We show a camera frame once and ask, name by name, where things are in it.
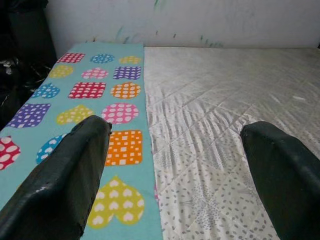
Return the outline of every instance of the turquoise fabric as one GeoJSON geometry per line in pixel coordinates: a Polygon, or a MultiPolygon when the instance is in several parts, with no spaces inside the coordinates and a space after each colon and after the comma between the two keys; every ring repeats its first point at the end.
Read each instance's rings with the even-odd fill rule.
{"type": "MultiPolygon", "coordinates": [[[[95,115],[101,117],[103,109],[109,105],[115,103],[132,104],[138,109],[138,116],[135,116],[128,123],[113,124],[112,131],[114,133],[127,130],[135,130],[136,133],[137,131],[141,132],[143,139],[141,152],[142,161],[138,160],[139,163],[136,164],[105,166],[100,182],[100,188],[103,189],[103,186],[109,186],[108,183],[110,183],[111,180],[114,180],[114,178],[120,179],[123,183],[132,187],[130,188],[131,190],[135,189],[141,194],[143,201],[140,201],[139,204],[141,207],[141,203],[144,203],[144,207],[141,208],[143,214],[140,214],[138,220],[132,220],[134,223],[130,224],[132,217],[129,217],[126,220],[127,222],[123,221],[123,219],[118,219],[118,217],[121,218],[121,214],[116,216],[117,211],[116,209],[113,209],[115,215],[106,226],[96,228],[93,224],[88,223],[82,239],[161,240],[161,223],[158,204],[155,199],[153,156],[148,130],[144,92],[143,46],[139,44],[92,42],[75,45],[68,53],[78,53],[78,55],[72,55],[71,58],[69,58],[74,62],[63,62],[68,60],[68,58],[62,58],[62,62],[58,61],[53,67],[53,70],[58,66],[71,66],[73,72],[70,74],[70,68],[66,68],[64,69],[64,72],[69,73],[69,75],[61,77],[62,72],[52,71],[42,84],[42,87],[39,88],[39,91],[27,101],[24,105],[24,110],[22,109],[23,111],[29,109],[29,111],[32,111],[33,115],[38,114],[40,117],[35,117],[34,119],[36,121],[29,121],[33,116],[28,117],[28,119],[25,120],[24,118],[26,115],[23,115],[25,112],[22,111],[17,113],[14,120],[0,133],[0,164],[2,164],[0,165],[0,169],[2,168],[2,170],[0,170],[0,208],[6,204],[33,168],[42,161],[41,157],[45,154],[50,154],[51,146],[53,149],[58,145],[59,141],[64,137],[63,135],[68,133],[76,125],[76,122],[74,121],[67,123],[63,122],[63,124],[61,124],[61,121],[70,121],[71,119],[68,117],[61,117],[60,120],[58,120],[58,116],[60,116],[62,112],[73,109],[78,105],[83,105],[88,108],[84,115],[90,115],[90,111],[93,111],[95,115]],[[120,59],[127,56],[135,56],[135,61],[131,60],[131,62],[128,62],[122,60],[121,63],[120,59]],[[102,79],[84,78],[86,76],[83,74],[85,71],[97,67],[108,71],[107,77],[102,79]],[[141,67],[141,71],[126,75],[119,67],[141,67]],[[122,77],[125,75],[132,79],[123,79],[122,77]],[[70,96],[75,96],[76,92],[72,94],[71,90],[78,82],[106,83],[106,86],[102,96],[99,98],[70,98],[70,96]],[[130,99],[114,97],[113,95],[116,94],[116,89],[114,89],[112,95],[112,88],[115,85],[126,82],[132,82],[141,87],[141,92],[138,96],[130,99]],[[26,123],[20,124],[17,122],[19,119],[25,120],[26,123]],[[33,124],[37,123],[37,119],[41,119],[41,121],[38,124],[33,124]]],[[[99,214],[99,211],[101,211],[101,209],[97,207],[97,213],[95,214],[99,214]]]]}

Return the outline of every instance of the white dot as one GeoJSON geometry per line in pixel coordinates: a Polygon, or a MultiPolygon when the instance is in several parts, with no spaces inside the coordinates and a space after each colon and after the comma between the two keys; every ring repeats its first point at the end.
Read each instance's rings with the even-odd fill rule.
{"type": "Polygon", "coordinates": [[[14,156],[12,157],[12,160],[13,160],[13,161],[17,160],[17,158],[19,157],[19,155],[20,155],[20,153],[17,153],[16,155],[14,155],[14,156]]]}
{"type": "Polygon", "coordinates": [[[18,149],[18,147],[13,145],[13,146],[8,147],[5,151],[7,153],[11,153],[11,152],[15,151],[16,149],[18,149]]]}
{"type": "Polygon", "coordinates": [[[8,144],[11,142],[11,138],[5,136],[5,137],[1,138],[1,142],[3,142],[4,144],[8,144]]]}
{"type": "Polygon", "coordinates": [[[46,157],[48,157],[49,155],[48,154],[44,154],[44,155],[42,155],[40,158],[43,160],[43,159],[45,159],[46,157]]]}
{"type": "Polygon", "coordinates": [[[10,154],[5,154],[2,157],[0,157],[0,162],[5,162],[11,157],[10,154]]]}

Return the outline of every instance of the mattress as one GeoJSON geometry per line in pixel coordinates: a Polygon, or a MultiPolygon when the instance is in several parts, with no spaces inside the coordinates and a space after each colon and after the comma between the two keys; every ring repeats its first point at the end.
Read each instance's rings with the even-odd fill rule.
{"type": "Polygon", "coordinates": [[[278,240],[239,136],[270,122],[320,158],[320,51],[145,47],[164,240],[278,240]]]}

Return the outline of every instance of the speckled pattern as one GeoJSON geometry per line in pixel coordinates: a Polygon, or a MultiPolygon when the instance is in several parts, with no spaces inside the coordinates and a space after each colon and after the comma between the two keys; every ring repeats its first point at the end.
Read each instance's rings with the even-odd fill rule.
{"type": "Polygon", "coordinates": [[[239,133],[270,122],[320,157],[318,49],[146,47],[164,240],[278,240],[239,133]]]}

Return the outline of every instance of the wall stain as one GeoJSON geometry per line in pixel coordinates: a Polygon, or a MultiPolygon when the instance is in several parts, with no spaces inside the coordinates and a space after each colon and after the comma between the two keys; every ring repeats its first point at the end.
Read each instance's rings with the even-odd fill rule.
{"type": "Polygon", "coordinates": [[[154,10],[157,8],[158,3],[159,3],[159,0],[155,0],[155,2],[154,2],[154,6],[153,6],[153,9],[154,9],[154,10]]]}
{"type": "Polygon", "coordinates": [[[118,32],[117,32],[116,35],[115,35],[115,41],[118,40],[118,38],[120,37],[123,29],[124,29],[124,26],[122,26],[122,27],[119,28],[118,32]]]}
{"type": "Polygon", "coordinates": [[[126,44],[126,43],[128,42],[128,40],[129,40],[129,38],[130,38],[130,37],[127,36],[127,37],[124,39],[123,43],[126,44]]]}
{"type": "Polygon", "coordinates": [[[165,8],[166,4],[167,0],[155,0],[153,10],[155,11],[159,9],[160,11],[162,11],[165,8]]]}

